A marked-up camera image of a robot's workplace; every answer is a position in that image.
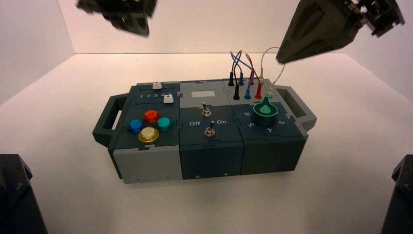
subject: white table surface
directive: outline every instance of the white table surface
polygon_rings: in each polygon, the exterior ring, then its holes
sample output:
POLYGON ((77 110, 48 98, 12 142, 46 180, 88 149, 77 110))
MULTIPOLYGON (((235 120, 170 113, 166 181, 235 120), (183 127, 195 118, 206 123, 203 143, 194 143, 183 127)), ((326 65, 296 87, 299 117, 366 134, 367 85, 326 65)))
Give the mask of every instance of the white table surface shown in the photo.
MULTIPOLYGON (((280 66, 264 62, 273 80, 280 66)), ((345 54, 289 64, 279 80, 318 117, 295 171, 118 178, 92 136, 109 96, 138 82, 226 78, 230 66, 228 54, 74 55, 0 106, 0 152, 30 166, 49 233, 378 233, 392 170, 413 153, 413 104, 345 54)))

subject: yellow button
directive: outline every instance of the yellow button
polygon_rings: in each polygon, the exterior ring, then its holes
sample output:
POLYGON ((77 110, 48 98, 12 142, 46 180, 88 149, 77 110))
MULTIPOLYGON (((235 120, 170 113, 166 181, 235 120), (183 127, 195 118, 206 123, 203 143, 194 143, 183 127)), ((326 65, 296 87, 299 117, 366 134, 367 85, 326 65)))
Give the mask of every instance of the yellow button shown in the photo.
POLYGON ((146 127, 139 133, 138 138, 141 142, 153 142, 159 137, 159 131, 152 127, 146 127))

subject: round push button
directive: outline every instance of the round push button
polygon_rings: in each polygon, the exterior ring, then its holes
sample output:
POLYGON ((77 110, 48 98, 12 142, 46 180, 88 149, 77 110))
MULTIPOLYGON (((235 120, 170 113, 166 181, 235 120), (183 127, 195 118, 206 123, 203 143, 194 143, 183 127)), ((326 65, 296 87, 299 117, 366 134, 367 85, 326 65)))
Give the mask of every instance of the round push button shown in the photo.
POLYGON ((128 132, 133 134, 138 134, 143 127, 145 126, 144 122, 138 118, 132 119, 128 125, 128 132))
POLYGON ((172 122, 169 118, 162 117, 158 120, 158 129, 161 132, 169 131, 172 129, 172 122))
POLYGON ((142 129, 142 131, 138 135, 139 140, 144 143, 153 142, 156 139, 158 139, 158 137, 159 137, 158 130, 152 127, 146 127, 142 129))
POLYGON ((143 116, 143 120, 146 123, 156 123, 159 119, 159 114, 156 110, 148 110, 145 112, 145 115, 143 116))

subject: teal knob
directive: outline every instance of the teal knob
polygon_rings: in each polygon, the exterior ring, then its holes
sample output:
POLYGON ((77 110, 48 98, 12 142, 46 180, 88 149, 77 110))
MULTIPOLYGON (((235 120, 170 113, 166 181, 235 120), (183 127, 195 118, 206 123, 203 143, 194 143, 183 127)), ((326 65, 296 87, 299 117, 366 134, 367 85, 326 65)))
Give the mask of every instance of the teal knob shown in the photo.
POLYGON ((167 117, 162 117, 158 119, 157 125, 158 125, 158 130, 161 132, 166 132, 172 129, 172 122, 167 117))

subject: carrying handle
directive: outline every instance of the carrying handle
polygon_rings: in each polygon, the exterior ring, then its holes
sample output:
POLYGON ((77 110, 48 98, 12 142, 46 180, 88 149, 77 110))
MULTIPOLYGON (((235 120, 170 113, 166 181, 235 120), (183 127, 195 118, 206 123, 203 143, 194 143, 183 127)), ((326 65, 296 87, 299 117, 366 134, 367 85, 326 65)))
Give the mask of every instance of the carrying handle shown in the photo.
POLYGON ((317 121, 317 117, 308 108, 308 106, 297 95, 293 88, 289 86, 276 86, 276 89, 283 101, 290 108, 291 112, 296 118, 296 122, 300 123, 302 127, 309 131, 314 127, 317 121))
POLYGON ((115 130, 112 130, 112 126, 118 112, 123 109, 127 97, 128 94, 121 94, 109 98, 93 130, 94 139, 98 143, 106 147, 110 144, 112 136, 115 133, 115 130))

